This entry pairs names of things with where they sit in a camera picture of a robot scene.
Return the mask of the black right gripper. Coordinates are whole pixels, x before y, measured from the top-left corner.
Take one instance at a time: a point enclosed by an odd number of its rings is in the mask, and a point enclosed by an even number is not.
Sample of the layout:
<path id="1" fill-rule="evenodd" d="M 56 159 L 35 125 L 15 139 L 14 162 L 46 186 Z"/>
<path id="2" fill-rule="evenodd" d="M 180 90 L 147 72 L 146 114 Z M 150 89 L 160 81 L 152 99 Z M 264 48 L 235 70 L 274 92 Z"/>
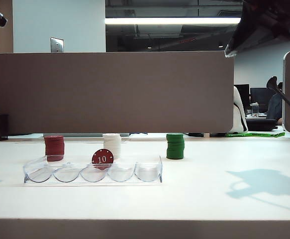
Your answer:
<path id="1" fill-rule="evenodd" d="M 274 25 L 290 27 L 290 0 L 245 0 L 237 28 L 224 54 L 230 58 L 253 48 L 290 41 L 289 31 Z"/>

